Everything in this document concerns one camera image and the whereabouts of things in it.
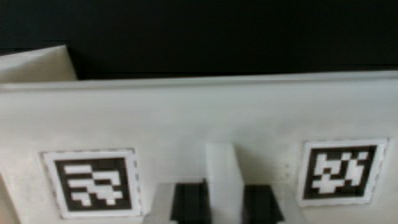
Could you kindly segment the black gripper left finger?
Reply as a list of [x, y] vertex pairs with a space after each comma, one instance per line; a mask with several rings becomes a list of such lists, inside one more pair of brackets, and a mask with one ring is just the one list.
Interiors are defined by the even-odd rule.
[[177, 224], [211, 224], [206, 181], [175, 184], [170, 220]]

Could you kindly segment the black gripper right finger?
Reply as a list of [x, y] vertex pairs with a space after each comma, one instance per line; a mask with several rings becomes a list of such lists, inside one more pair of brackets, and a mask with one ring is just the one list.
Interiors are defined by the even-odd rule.
[[273, 190], [268, 185], [247, 185], [243, 189], [241, 224], [277, 224], [284, 216]]

